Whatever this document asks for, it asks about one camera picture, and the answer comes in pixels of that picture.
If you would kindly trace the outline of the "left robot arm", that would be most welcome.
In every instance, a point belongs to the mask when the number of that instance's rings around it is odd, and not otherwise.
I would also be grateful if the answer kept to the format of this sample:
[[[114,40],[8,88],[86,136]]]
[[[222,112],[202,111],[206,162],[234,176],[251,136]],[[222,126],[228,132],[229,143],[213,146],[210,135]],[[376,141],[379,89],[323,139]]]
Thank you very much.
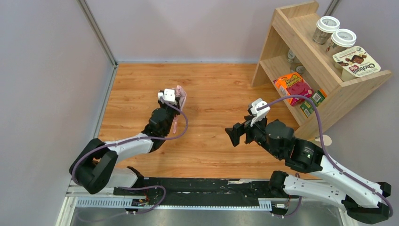
[[[134,169],[116,169],[116,163],[158,150],[171,139],[168,135],[181,112],[178,106],[162,104],[152,112],[141,133],[118,141],[90,140],[70,166],[72,180],[89,194],[108,187],[132,187],[140,177],[139,173]]]

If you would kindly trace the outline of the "pink folding umbrella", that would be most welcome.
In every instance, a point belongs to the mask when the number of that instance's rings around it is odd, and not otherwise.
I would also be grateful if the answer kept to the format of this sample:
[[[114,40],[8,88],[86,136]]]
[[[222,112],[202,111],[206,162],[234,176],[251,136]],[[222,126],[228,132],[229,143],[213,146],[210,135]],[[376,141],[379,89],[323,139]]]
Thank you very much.
[[[185,92],[183,87],[180,85],[177,85],[177,87],[174,88],[174,90],[175,90],[175,97],[178,98],[178,101],[179,101],[178,107],[180,110],[183,110],[186,99],[187,99],[187,93]],[[177,122],[178,122],[178,116],[176,115],[173,119],[173,133],[174,134],[177,131]]]

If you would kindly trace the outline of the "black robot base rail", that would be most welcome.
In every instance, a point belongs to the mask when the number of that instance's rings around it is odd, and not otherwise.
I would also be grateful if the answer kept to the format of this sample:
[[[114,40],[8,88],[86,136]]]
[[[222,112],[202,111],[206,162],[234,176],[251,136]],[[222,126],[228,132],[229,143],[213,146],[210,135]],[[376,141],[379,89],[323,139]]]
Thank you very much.
[[[141,178],[138,191],[109,188],[79,198],[76,207],[287,211],[292,198],[271,191],[268,183],[265,179]]]

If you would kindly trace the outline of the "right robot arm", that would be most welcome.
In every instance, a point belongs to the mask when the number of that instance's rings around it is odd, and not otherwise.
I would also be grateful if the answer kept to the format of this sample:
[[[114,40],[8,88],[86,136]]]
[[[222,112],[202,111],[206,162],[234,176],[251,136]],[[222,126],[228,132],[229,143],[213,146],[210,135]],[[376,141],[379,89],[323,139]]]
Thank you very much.
[[[336,161],[329,161],[321,147],[311,141],[296,138],[294,130],[283,122],[274,120],[268,123],[264,118],[250,124],[236,123],[225,132],[232,145],[256,142],[278,160],[284,160],[290,169],[319,177],[325,183],[306,182],[283,171],[276,170],[269,181],[269,189],[274,195],[305,196],[346,211],[352,219],[376,224],[391,217],[391,209],[383,202],[391,194],[391,185],[386,182],[372,182],[352,174]]]

